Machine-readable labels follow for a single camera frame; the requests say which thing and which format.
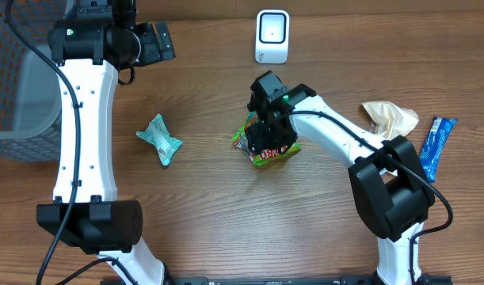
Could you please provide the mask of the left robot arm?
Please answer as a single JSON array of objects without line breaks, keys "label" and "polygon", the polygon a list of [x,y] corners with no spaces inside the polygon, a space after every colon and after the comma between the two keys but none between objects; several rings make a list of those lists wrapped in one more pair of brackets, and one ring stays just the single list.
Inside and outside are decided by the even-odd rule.
[{"label": "left robot arm", "polygon": [[133,1],[70,1],[48,35],[59,78],[61,139],[52,201],[36,208],[40,227],[108,264],[122,284],[170,284],[143,240],[139,201],[121,200],[112,170],[112,103],[122,70],[173,58],[165,31],[137,24]]}]

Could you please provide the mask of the light green wipes packet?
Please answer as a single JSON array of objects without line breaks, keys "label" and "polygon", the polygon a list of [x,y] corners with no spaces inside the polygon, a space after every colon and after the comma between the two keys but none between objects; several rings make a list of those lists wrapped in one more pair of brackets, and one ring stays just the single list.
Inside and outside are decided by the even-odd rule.
[{"label": "light green wipes packet", "polygon": [[156,115],[148,127],[144,131],[137,131],[136,135],[155,147],[163,166],[171,163],[172,157],[183,143],[170,135],[161,114]]}]

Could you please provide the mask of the blue snack bar wrapper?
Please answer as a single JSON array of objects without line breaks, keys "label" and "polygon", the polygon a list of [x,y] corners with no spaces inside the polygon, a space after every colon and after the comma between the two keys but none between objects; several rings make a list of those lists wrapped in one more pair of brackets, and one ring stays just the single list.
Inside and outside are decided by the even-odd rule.
[{"label": "blue snack bar wrapper", "polygon": [[429,133],[423,143],[419,159],[429,183],[436,181],[436,171],[442,150],[456,125],[457,119],[434,117]]}]

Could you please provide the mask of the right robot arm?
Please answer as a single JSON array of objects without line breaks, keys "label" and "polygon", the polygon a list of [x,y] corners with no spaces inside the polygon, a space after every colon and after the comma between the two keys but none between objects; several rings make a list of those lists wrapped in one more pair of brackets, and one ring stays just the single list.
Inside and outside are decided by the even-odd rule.
[{"label": "right robot arm", "polygon": [[377,237],[375,282],[423,284],[417,234],[435,198],[413,144],[401,135],[388,140],[365,131],[312,88],[289,89],[272,71],[250,89],[247,108],[258,121],[245,131],[249,152],[284,154],[299,137],[329,152],[348,170],[356,211]]}]

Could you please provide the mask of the beige snack pouch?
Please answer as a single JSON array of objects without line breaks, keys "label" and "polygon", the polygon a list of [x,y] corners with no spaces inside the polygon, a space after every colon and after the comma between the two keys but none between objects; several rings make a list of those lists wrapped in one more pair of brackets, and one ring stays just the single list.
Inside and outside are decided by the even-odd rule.
[{"label": "beige snack pouch", "polygon": [[398,107],[390,101],[369,101],[361,105],[372,119],[373,133],[385,139],[407,136],[419,122],[414,110]]}]

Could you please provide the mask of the green snack bag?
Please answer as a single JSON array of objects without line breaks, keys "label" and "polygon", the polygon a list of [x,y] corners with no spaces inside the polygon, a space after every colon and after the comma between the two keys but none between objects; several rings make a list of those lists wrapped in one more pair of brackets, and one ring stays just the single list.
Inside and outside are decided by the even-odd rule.
[{"label": "green snack bag", "polygon": [[245,134],[245,130],[252,124],[258,123],[259,119],[256,112],[249,112],[245,123],[234,133],[232,136],[233,145],[239,148],[256,166],[263,166],[277,159],[285,158],[295,154],[301,150],[301,146],[294,142],[290,147],[283,147],[282,154],[278,152],[278,149],[263,150],[260,154],[251,153],[248,147],[248,139]]}]

